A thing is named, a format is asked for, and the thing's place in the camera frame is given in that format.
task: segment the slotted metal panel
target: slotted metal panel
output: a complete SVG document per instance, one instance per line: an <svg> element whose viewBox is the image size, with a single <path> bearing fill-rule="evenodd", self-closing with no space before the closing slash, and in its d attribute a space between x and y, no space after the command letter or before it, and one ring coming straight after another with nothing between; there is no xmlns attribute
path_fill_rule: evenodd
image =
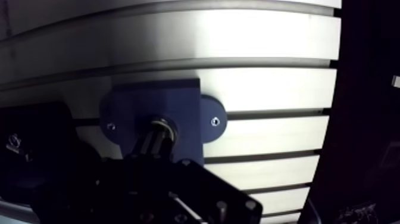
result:
<svg viewBox="0 0 400 224"><path fill-rule="evenodd" d="M328 116L234 120L224 134L204 145L205 157L257 155L322 147Z"/></svg>
<svg viewBox="0 0 400 224"><path fill-rule="evenodd" d="M329 121L321 112L335 90L329 64L338 59L340 7L340 0L8 1L0 107L62 101L75 119L93 119L115 85L198 77L231 119L221 138L204 144L205 168L262 202L261 223L296 222ZM98 126L76 129L102 157L121 158Z"/></svg>
<svg viewBox="0 0 400 224"><path fill-rule="evenodd" d="M303 208L310 188L251 194L263 207L263 213L278 213Z"/></svg>
<svg viewBox="0 0 400 224"><path fill-rule="evenodd" d="M241 163L206 164L205 168L241 190L313 181L319 156Z"/></svg>

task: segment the bolt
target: bolt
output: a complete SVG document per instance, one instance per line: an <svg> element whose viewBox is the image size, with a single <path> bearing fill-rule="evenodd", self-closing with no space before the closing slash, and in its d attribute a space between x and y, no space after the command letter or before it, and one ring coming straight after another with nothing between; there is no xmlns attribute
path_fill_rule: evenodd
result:
<svg viewBox="0 0 400 224"><path fill-rule="evenodd" d="M188 220L188 217L185 216L184 214L177 214L175 216L175 221L177 223L185 223Z"/></svg>
<svg viewBox="0 0 400 224"><path fill-rule="evenodd" d="M218 117L214 117L213 119L211 119L211 125L213 127L217 127L218 125L220 125L221 121Z"/></svg>
<svg viewBox="0 0 400 224"><path fill-rule="evenodd" d="M220 210L220 222L224 223L225 218L226 218L226 208L227 204L225 201L218 201L217 202L217 208Z"/></svg>
<svg viewBox="0 0 400 224"><path fill-rule="evenodd" d="M108 130L115 130L115 128L116 128L116 126L115 126L114 123L108 123L108 124L107 124L107 129L108 129Z"/></svg>
<svg viewBox="0 0 400 224"><path fill-rule="evenodd" d="M182 164L188 166L190 164L190 160L182 160Z"/></svg>
<svg viewBox="0 0 400 224"><path fill-rule="evenodd" d="M254 201L246 201L246 207L253 210L257 204Z"/></svg>

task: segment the black mechanical part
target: black mechanical part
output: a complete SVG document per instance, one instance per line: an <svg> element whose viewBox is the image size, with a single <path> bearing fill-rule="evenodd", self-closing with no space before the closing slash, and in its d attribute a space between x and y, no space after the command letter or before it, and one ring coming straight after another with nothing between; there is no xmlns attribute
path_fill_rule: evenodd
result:
<svg viewBox="0 0 400 224"><path fill-rule="evenodd" d="M260 203L192 160L172 162L178 140L174 125L157 118L123 160L99 162L98 155L74 150L67 158L75 165L35 186L23 201L41 224L200 223L178 199L208 223L258 224Z"/></svg>

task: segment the blue bracket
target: blue bracket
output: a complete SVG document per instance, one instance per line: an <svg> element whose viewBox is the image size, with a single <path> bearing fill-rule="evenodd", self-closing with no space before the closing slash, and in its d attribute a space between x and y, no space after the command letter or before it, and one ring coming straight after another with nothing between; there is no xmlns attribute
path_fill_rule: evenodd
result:
<svg viewBox="0 0 400 224"><path fill-rule="evenodd" d="M215 98L201 95L199 79L116 86L100 105L100 127L124 157L154 117L175 125L175 162L189 158L204 164L202 144L219 138L227 125L224 107Z"/></svg>

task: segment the illuminated metal surface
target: illuminated metal surface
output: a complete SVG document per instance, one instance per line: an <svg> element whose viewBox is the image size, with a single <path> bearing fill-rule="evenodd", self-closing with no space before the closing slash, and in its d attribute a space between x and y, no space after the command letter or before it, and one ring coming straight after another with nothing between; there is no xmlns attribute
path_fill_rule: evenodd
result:
<svg viewBox="0 0 400 224"><path fill-rule="evenodd" d="M72 80L3 92L4 106L61 99L75 118L98 117L101 98L118 84L199 77L201 91L219 99L227 111L329 108L336 70L248 68L176 70Z"/></svg>
<svg viewBox="0 0 400 224"><path fill-rule="evenodd" d="M202 4L213 8L254 8L259 10L267 10L271 5L280 4L285 10L296 10L301 8L301 11L307 12L307 7L314 7L318 10L318 5L324 7L341 8L340 0L281 0L281 1L262 1L262 0L220 0L220 1L174 1L174 0L53 0L53 1L40 1L40 4L32 1L13 0L8 3L10 11L10 21L14 34L25 32L40 26L51 24L54 22L74 18L81 15L97 13L105 10L115 10L121 7L129 7L135 5L142 5L149 7L151 4L159 8L159 13L162 9L168 8L165 3L172 5L175 11L186 8L196 8L197 5Z"/></svg>
<svg viewBox="0 0 400 224"><path fill-rule="evenodd" d="M300 218L300 213L286 214L283 216L273 216L262 218L260 224L281 224L296 223Z"/></svg>
<svg viewBox="0 0 400 224"><path fill-rule="evenodd" d="M206 164L205 168L241 190L313 181L319 155L281 160Z"/></svg>
<svg viewBox="0 0 400 224"><path fill-rule="evenodd" d="M310 188L276 191L251 196L263 206L263 214L302 209Z"/></svg>
<svg viewBox="0 0 400 224"><path fill-rule="evenodd" d="M396 87L396 88L400 88L400 77L399 76L393 76L392 86Z"/></svg>
<svg viewBox="0 0 400 224"><path fill-rule="evenodd" d="M82 23L19 42L15 53L18 76L23 79L188 58L336 60L339 39L339 18L263 10L200 10Z"/></svg>
<svg viewBox="0 0 400 224"><path fill-rule="evenodd" d="M21 221L11 219L11 218L8 218L5 216L0 216L0 223L3 223L3 224L29 224L27 222L21 222Z"/></svg>
<svg viewBox="0 0 400 224"><path fill-rule="evenodd" d="M328 116L229 121L223 135L204 145L205 157L257 155L322 148Z"/></svg>

